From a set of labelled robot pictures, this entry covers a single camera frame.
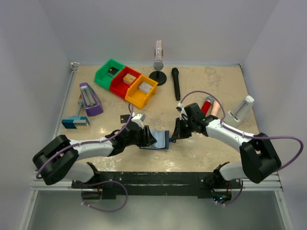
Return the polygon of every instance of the microphone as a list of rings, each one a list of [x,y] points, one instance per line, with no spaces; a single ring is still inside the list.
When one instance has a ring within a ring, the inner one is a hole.
[[[174,79],[175,97],[176,101],[180,101],[180,87],[179,87],[179,71],[177,68],[172,68],[172,76]]]

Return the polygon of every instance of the black mounting bar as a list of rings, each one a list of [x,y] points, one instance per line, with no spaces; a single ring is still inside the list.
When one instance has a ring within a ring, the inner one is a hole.
[[[239,189],[240,183],[230,182],[214,183],[212,172],[99,172],[99,178],[88,183],[113,180],[123,184],[130,196],[197,196],[198,198],[212,198],[212,189],[226,189],[230,183],[231,188]],[[89,187],[72,182],[72,188],[85,189]],[[101,185],[102,199],[115,199],[118,195],[125,195],[121,186],[115,183]]]

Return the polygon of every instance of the gray wall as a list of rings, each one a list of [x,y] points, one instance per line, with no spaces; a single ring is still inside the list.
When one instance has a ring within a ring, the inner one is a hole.
[[[307,143],[307,1],[280,0],[243,65],[248,92],[261,131],[296,135]],[[299,148],[295,141],[274,141],[283,163]],[[280,171],[295,229],[306,229],[306,151]]]
[[[71,61],[241,63],[278,0],[40,0]]]
[[[69,62],[37,0],[0,1],[0,225],[18,228],[34,165],[52,138]]]

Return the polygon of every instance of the wooden block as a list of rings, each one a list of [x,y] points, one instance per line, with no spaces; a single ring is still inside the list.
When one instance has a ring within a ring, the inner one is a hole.
[[[143,92],[144,94],[148,94],[149,91],[150,91],[152,88],[153,88],[153,87],[152,87],[150,84],[146,83],[146,82],[143,82],[143,83],[139,86],[139,90],[140,90],[141,92]]]
[[[128,85],[130,85],[134,80],[136,79],[136,77],[132,76],[131,74],[126,74],[126,76],[123,78],[124,82]]]

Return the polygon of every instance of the beige surface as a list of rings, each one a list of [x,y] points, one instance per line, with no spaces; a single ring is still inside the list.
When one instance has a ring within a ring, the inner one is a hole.
[[[136,71],[149,76],[152,67],[130,66]],[[105,90],[94,83],[95,72],[100,66],[80,66],[73,83],[73,88],[67,105],[66,116],[75,114],[80,95],[79,84],[88,82],[102,101],[104,112],[95,117],[89,117],[89,129],[61,130],[70,139],[96,139],[122,127],[120,115],[128,114],[128,102]],[[174,83],[171,76],[172,67],[166,66],[163,72],[167,75],[164,85],[158,86],[157,93],[149,103],[135,112],[145,112],[144,124],[157,130],[170,130],[172,134],[175,119],[179,113],[176,110],[178,102],[175,100]],[[194,90],[205,90],[216,96],[228,111],[247,96],[247,90],[240,67],[178,67],[181,98]],[[207,95],[194,93],[185,101],[184,105],[197,102],[200,106]],[[258,133],[255,117],[251,113],[239,129]],[[240,155],[231,147],[213,138],[194,133],[188,139],[170,143],[169,150],[144,150],[136,146],[127,147],[123,153],[114,157],[97,157],[87,159],[101,171],[181,171],[207,172],[212,171],[219,164],[226,161],[239,161]]]

